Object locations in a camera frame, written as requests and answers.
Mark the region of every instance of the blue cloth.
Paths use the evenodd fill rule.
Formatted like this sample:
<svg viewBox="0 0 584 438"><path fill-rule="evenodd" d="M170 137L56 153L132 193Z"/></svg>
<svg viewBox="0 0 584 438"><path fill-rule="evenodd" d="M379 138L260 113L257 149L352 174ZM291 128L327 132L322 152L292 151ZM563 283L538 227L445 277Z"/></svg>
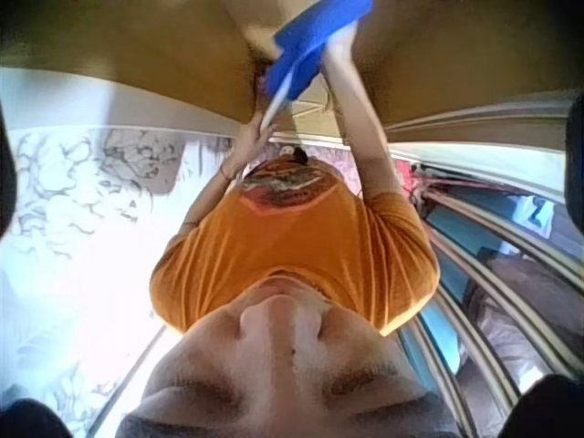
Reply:
<svg viewBox="0 0 584 438"><path fill-rule="evenodd" d="M275 41L284 50L267 71L266 91L273 98L287 73L292 85L287 98L296 99L318 74L322 51L329 37L369 13L372 0L321 0L280 30Z"/></svg>

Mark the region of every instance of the metal bar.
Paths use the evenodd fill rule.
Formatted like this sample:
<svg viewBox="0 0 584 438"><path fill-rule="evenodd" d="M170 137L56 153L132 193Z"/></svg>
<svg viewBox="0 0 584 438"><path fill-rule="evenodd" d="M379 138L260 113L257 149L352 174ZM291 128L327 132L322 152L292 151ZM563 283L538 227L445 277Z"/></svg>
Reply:
<svg viewBox="0 0 584 438"><path fill-rule="evenodd" d="M556 373L577 378L584 362L556 335L549 324L486 266L451 239L424 225L430 241L471 277L516 322L547 365Z"/></svg>
<svg viewBox="0 0 584 438"><path fill-rule="evenodd" d="M106 401L106 404L103 406L103 408L101 408L101 411L99 411L98 416L96 417L94 422L89 427L88 433L86 435L88 438L95 437L96 433L98 432L99 427L101 427L104 420L106 419L106 417L110 413L111 408L113 408L114 404L116 404L116 402L120 398L121 394L126 390L128 383L130 383L130 381L132 380L132 378L136 374L136 371L138 371L138 368L141 366L141 364L144 363L144 361L146 360L146 358L148 357L148 355L150 354L150 352L152 351L152 349L154 348L156 343L162 337L162 334L164 334L165 330L166 330L166 325L162 324L162 326L159 328L159 330L154 335L154 338L151 339L151 341L148 343L148 345L146 346L144 351L140 354L140 356L138 357L136 362L131 366L128 373L124 376L124 378L120 382L120 385L118 385L118 388L116 388L114 390L114 392L110 395L108 401Z"/></svg>
<svg viewBox="0 0 584 438"><path fill-rule="evenodd" d="M452 196L434 190L424 192L422 196L477 222L538 262L550 266L584 295L584 266L574 262L552 245L535 238L513 222Z"/></svg>
<svg viewBox="0 0 584 438"><path fill-rule="evenodd" d="M460 432L463 436L477 437L478 432L476 431L475 422L463 393L452 373L446 368L446 360L440 350L436 348L432 334L425 327L419 316L414 317L408 327L422 350L430 373L436 380L436 385L443 396L444 402L453 413Z"/></svg>
<svg viewBox="0 0 584 438"><path fill-rule="evenodd" d="M434 302L450 320L468 354L485 376L485 380L495 396L497 405L502 413L507 416L521 397L521 391L505 366L496 356L483 334L466 317L460 305L454 301L442 285L438 286L438 293L434 297Z"/></svg>

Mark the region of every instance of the eyebrow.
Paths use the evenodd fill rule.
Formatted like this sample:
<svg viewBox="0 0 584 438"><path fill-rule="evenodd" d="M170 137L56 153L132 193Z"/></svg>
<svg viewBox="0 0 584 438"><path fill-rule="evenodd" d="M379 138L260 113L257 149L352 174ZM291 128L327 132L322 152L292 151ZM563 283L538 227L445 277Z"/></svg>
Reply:
<svg viewBox="0 0 584 438"><path fill-rule="evenodd" d="M221 438L223 434L211 429L187 426L183 424L168 424L155 422L129 413L120 423L116 438Z"/></svg>

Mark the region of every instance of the nose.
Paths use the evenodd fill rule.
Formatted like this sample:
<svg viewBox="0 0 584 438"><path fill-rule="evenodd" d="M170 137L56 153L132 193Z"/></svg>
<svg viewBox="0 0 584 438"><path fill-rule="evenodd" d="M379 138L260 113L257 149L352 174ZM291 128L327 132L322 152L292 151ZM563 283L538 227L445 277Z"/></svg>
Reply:
<svg viewBox="0 0 584 438"><path fill-rule="evenodd" d="M298 298L274 295L244 310L240 317L241 364L254 394L255 421L266 436L300 436L308 423L304 369L318 343L319 312ZM299 424L294 421L304 418Z"/></svg>
<svg viewBox="0 0 584 438"><path fill-rule="evenodd" d="M318 341L321 316L318 310L288 295L273 295L246 308L240 317L242 339L261 343L277 356L286 349L296 351L298 345L309 346Z"/></svg>

